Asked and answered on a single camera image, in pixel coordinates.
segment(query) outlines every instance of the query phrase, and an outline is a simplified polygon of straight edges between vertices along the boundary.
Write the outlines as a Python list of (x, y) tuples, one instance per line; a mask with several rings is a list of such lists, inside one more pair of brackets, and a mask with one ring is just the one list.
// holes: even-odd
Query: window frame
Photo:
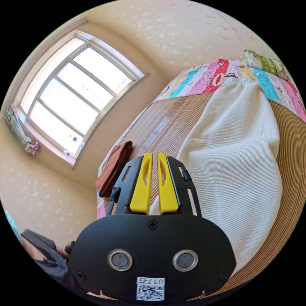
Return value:
[[(48, 78), (44, 81), (44, 83), (42, 84), (42, 86), (40, 87), (40, 89), (38, 90), (38, 92), (36, 93), (31, 106), (29, 108), (29, 111), (26, 113), (21, 105), (21, 102), (24, 99), (24, 96), (30, 86), (30, 84), (32, 83), (32, 81), (34, 80), (35, 76), (37, 75), (37, 73), (40, 71), (40, 69), (42, 67), (44, 67), (44, 65), (46, 65), (48, 63), (48, 61), (50, 60), (50, 58), (58, 51), (60, 50), (65, 44), (67, 44), (68, 42), (70, 42), (72, 39), (77, 38), (81, 41), (84, 42), (84, 44), (82, 44), (79, 48), (75, 49), (72, 53), (70, 53), (65, 59), (63, 59), (57, 66), (56, 68), (52, 71), (52, 73), (48, 76)], [(29, 83), (29, 85), (27, 86), (25, 92), (22, 95), (22, 98), (20, 99), (20, 102), (18, 104), (20, 110), (22, 111), (22, 113), (25, 116), (25, 120), (31, 125), (33, 126), (33, 128), (43, 137), (45, 138), (49, 143), (51, 143), (53, 146), (55, 146), (57, 149), (59, 149), (60, 151), (64, 152), (67, 151), (66, 148), (64, 148), (63, 146), (61, 146), (58, 142), (56, 142), (52, 137), (50, 137), (47, 133), (45, 133), (31, 118), (31, 112), (33, 110), (33, 107), (35, 105), (36, 102), (40, 103), (43, 107), (45, 107), (52, 115), (54, 115), (58, 120), (60, 120), (63, 124), (65, 124), (66, 126), (68, 126), (71, 130), (73, 130), (75, 133), (79, 134), (83, 140), (82, 142), (86, 142), (87, 138), (88, 138), (88, 134), (91, 133), (91, 128), (93, 125), (95, 125), (96, 120), (98, 118), (102, 118), (107, 110), (118, 100), (118, 98), (121, 97), (122, 93), (124, 93), (129, 87), (131, 87), (133, 84), (135, 84), (137, 81), (139, 81), (139, 77), (136, 76), (135, 73), (133, 73), (124, 63), (122, 63), (121, 61), (119, 61), (116, 57), (114, 57), (111, 53), (109, 53), (108, 51), (106, 51), (103, 47), (97, 45), (96, 43), (94, 43), (91, 40), (88, 40), (84, 37), (81, 37), (79, 35), (74, 35), (71, 39), (69, 39), (67, 42), (65, 42), (65, 44), (63, 44), (60, 48), (58, 48), (45, 62), (44, 64), (40, 67), (40, 69), (36, 72), (36, 74), (33, 76), (31, 82)], [(130, 78), (131, 82), (129, 84), (127, 84), (120, 92), (115, 93), (112, 89), (110, 89), (106, 84), (104, 84), (101, 80), (99, 80), (96, 76), (94, 76), (91, 72), (89, 72), (88, 70), (86, 70), (83, 66), (81, 66), (80, 64), (78, 64), (77, 62), (75, 62), (73, 59), (79, 55), (82, 51), (84, 51), (86, 48), (92, 48), (94, 51), (98, 52), (101, 56), (103, 56), (104, 58), (106, 58), (107, 60), (109, 60), (114, 66), (116, 66), (119, 70), (121, 70), (127, 77)], [(91, 102), (89, 102), (86, 98), (84, 98), (81, 94), (79, 94), (77, 91), (75, 91), (73, 88), (71, 88), (68, 84), (66, 84), (63, 80), (61, 80), (57, 75), (60, 73), (60, 71), (68, 64), (68, 63), (72, 63), (75, 67), (77, 67), (78, 69), (80, 69), (83, 73), (85, 73), (87, 76), (89, 76), (92, 80), (94, 80), (95, 82), (97, 82), (101, 87), (103, 87), (106, 91), (108, 91), (113, 98), (105, 105), (105, 107), (102, 110), (99, 110), (96, 106), (94, 106)], [(92, 123), (92, 125), (89, 127), (88, 131), (86, 132), (86, 134), (81, 133), (80, 131), (78, 131), (75, 127), (73, 127), (71, 124), (69, 124), (65, 119), (63, 119), (61, 116), (59, 116), (56, 112), (54, 112), (53, 110), (51, 110), (44, 102), (43, 100), (40, 98), (40, 96), (42, 95), (44, 89), (46, 88), (46, 86), (49, 84), (49, 82), (52, 79), (55, 79), (56, 81), (58, 81), (60, 84), (62, 84), (63, 86), (65, 86), (68, 90), (70, 90), (73, 94), (75, 94), (77, 97), (79, 97), (83, 102), (85, 102), (86, 104), (88, 104), (90, 107), (92, 107), (94, 110), (96, 110), (98, 112), (98, 115), (95, 119), (95, 121)]]

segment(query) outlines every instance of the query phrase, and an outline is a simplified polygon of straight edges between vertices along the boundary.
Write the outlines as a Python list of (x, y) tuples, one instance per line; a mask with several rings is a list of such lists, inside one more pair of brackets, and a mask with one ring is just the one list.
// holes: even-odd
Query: hand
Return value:
[(60, 248), (60, 247), (56, 247), (56, 252), (58, 254), (60, 254), (64, 259), (69, 259), (69, 254), (67, 252), (65, 252), (65, 250), (63, 248)]

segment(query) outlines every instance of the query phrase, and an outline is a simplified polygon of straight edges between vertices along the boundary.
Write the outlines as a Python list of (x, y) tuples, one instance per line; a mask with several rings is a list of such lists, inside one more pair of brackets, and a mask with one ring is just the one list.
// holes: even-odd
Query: black border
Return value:
[[(2, 22), (2, 101), (6, 92), (32, 50), (53, 30), (70, 18), (102, 4), (101, 1), (57, 1), (38, 3), (6, 3)], [(266, 2), (230, 3), (206, 1), (214, 7), (239, 20), (258, 34), (284, 62), (293, 77), (302, 98), (304, 97), (303, 76), (304, 57), (302, 42), (304, 31), (304, 10), (298, 4), (269, 4)], [(14, 237), (6, 221), (4, 212), (0, 212), (2, 221), (1, 269), (2, 296), (16, 303), (25, 301), (37, 303), (79, 303), (80, 297), (65, 290), (50, 279), (27, 255)], [(305, 212), (285, 247), (274, 261), (254, 280), (215, 305), (259, 304), (273, 302), (297, 302), (304, 294), (304, 235)], [(87, 300), (94, 302), (95, 297)], [(122, 305), (121, 301), (105, 301), (101, 305)], [(205, 305), (205, 300), (182, 302), (180, 305)]]

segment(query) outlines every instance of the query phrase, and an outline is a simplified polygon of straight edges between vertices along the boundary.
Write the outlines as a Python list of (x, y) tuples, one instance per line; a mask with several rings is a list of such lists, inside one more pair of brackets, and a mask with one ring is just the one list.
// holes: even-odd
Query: label sticker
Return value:
[(164, 301), (165, 279), (137, 277), (136, 299), (139, 301)]

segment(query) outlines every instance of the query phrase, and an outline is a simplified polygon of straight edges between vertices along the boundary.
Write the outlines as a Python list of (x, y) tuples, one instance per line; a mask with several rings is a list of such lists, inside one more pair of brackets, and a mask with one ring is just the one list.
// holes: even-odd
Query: brown towel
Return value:
[(96, 180), (96, 187), (101, 198), (111, 195), (113, 187), (132, 152), (132, 145), (131, 141), (127, 141), (124, 144), (114, 146), (102, 173)]

